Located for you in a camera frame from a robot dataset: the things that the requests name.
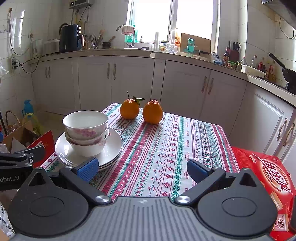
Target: countertop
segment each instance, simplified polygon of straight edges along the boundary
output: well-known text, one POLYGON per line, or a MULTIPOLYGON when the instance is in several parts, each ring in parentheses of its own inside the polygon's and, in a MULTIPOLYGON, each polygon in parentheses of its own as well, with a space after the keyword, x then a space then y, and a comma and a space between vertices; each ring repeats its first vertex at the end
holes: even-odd
MULTIPOLYGON (((279 98, 283 99, 284 101, 286 101, 287 103, 291 104, 296 108, 296 96, 291 94, 290 92, 270 82, 261 80, 254 76, 247 75, 240 71, 230 69, 219 64, 214 64, 205 60, 200 60, 196 57, 192 58, 187 56, 153 52, 153 51, 142 50, 142 49, 100 49, 100 50, 81 50, 76 52, 53 54, 50 56, 42 57, 40 59, 40 62, 60 59, 60 58, 75 58, 75 57, 84 57, 84 56, 132 56, 132 57, 163 59, 163 60, 181 62, 185 64, 192 64, 192 65, 200 66, 207 69, 212 69, 221 73, 225 73, 225 74, 246 80, 278 96, 279 98)), ((36 58, 29 61, 29 64, 33 64, 37 62, 38 62, 38 59, 36 58)))

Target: black circular cover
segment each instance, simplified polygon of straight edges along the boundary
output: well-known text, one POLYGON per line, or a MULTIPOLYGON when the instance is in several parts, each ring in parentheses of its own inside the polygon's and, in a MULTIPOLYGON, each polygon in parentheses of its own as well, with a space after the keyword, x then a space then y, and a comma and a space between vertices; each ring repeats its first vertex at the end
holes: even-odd
POLYGON ((212 229, 242 238, 270 232, 277 218, 276 207, 265 190, 241 185, 205 195, 197 211, 212 229))
POLYGON ((31 237, 50 237, 77 227, 87 216, 86 199, 71 190, 30 187, 25 198, 17 195, 9 209, 9 220, 16 232, 31 237))

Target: patterned tablecloth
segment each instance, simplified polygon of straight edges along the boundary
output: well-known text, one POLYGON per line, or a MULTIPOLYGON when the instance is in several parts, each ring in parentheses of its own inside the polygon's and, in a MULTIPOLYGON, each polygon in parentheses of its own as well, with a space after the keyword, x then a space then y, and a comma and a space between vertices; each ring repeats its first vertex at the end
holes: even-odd
MULTIPOLYGON (((164 113, 158 125, 144 122, 142 109, 134 120, 121 117, 120 104, 103 112, 122 137, 123 152, 114 166, 100 171, 90 184, 113 200, 117 196, 177 197, 195 182, 187 173, 191 158, 205 166, 238 172, 239 167, 221 126, 164 113)), ((62 167, 54 153, 43 165, 62 167)))

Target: blue gripper pad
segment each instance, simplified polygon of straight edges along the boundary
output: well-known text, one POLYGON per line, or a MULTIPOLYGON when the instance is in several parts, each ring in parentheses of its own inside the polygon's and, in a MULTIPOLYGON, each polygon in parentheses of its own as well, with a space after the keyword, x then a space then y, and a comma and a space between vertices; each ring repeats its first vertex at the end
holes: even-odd
POLYGON ((81 165, 74 168, 74 172, 82 180, 89 182, 99 170, 99 161, 96 157, 91 157, 81 165))
POLYGON ((209 176, 211 169, 200 164, 194 159, 190 159, 187 162, 187 172, 189 176, 196 182, 199 183, 209 176))

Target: range hood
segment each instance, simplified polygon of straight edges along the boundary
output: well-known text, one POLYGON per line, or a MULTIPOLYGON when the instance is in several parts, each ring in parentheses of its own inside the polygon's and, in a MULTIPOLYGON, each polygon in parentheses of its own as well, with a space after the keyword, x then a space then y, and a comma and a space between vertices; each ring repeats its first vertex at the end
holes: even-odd
POLYGON ((296 29, 296 0, 262 0, 262 4, 271 8, 296 29))

